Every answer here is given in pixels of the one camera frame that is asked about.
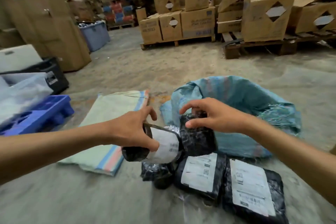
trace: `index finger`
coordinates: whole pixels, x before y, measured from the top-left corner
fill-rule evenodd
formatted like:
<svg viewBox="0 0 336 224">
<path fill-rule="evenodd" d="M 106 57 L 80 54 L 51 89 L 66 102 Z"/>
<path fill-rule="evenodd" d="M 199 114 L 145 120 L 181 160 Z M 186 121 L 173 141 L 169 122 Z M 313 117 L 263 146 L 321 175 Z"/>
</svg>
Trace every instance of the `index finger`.
<svg viewBox="0 0 336 224">
<path fill-rule="evenodd" d="M 142 107 L 141 111 L 143 112 L 143 115 L 144 115 L 143 120 L 145 120 L 148 115 L 151 116 L 152 120 L 157 120 L 158 119 L 158 116 L 156 115 L 156 112 L 154 111 L 154 108 L 152 106 Z"/>
<path fill-rule="evenodd" d="M 195 99 L 195 100 L 189 101 L 189 103 L 185 104 L 180 109 L 180 114 L 184 114 L 190 108 L 199 108 L 202 111 L 206 111 L 206 104 L 204 101 L 205 99 Z"/>
</svg>

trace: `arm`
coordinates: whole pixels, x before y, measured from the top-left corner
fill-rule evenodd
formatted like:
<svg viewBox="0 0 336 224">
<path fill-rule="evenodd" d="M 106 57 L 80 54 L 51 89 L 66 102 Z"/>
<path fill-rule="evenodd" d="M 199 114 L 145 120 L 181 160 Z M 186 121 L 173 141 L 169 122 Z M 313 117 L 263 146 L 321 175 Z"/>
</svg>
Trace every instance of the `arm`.
<svg viewBox="0 0 336 224">
<path fill-rule="evenodd" d="M 116 119 L 70 130 L 0 137 L 0 185 L 97 145 L 141 146 L 156 151 L 159 143 L 142 125 L 152 107 Z"/>
<path fill-rule="evenodd" d="M 187 122 L 188 128 L 208 127 L 224 133 L 242 133 L 275 154 L 326 200 L 336 205 L 336 156 L 274 128 L 257 117 L 238 111 L 211 98 L 192 100 L 181 108 L 201 109 L 207 118 Z"/>
</svg>

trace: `gray plastic bin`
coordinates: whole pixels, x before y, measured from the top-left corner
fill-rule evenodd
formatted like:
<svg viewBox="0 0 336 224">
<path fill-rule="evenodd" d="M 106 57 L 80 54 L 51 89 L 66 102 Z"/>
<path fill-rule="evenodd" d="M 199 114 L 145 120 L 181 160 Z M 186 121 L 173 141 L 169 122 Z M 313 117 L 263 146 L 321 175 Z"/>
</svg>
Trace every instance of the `gray plastic bin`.
<svg viewBox="0 0 336 224">
<path fill-rule="evenodd" d="M 86 27 L 80 27 L 80 29 L 86 40 L 90 52 L 99 50 L 110 40 L 104 22 L 91 24 Z"/>
</svg>

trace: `open blue-green sack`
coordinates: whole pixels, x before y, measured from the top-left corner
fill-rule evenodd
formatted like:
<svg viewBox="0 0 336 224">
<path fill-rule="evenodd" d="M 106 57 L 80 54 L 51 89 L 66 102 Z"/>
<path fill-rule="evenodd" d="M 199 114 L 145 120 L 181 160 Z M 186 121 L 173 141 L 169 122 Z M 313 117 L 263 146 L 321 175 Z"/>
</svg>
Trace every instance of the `open blue-green sack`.
<svg viewBox="0 0 336 224">
<path fill-rule="evenodd" d="M 299 136 L 301 116 L 294 104 L 245 78 L 212 76 L 176 89 L 171 100 L 160 107 L 166 125 L 180 126 L 180 108 L 192 99 L 215 98 L 240 111 L 266 120 L 288 134 Z M 238 133 L 215 132 L 219 150 L 246 158 L 268 157 L 272 154 L 252 138 Z"/>
</svg>

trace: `forearm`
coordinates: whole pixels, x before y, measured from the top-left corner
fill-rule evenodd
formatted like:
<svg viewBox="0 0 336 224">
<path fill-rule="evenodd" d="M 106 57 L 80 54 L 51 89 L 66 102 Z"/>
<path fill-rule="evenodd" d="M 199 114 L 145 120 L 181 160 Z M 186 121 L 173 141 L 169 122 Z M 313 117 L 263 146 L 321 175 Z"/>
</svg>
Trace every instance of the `forearm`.
<svg viewBox="0 0 336 224">
<path fill-rule="evenodd" d="M 99 145 L 91 126 L 0 137 L 0 185 Z"/>
<path fill-rule="evenodd" d="M 336 205 L 336 156 L 320 151 L 261 120 L 245 134 L 275 154 L 326 200 Z"/>
</svg>

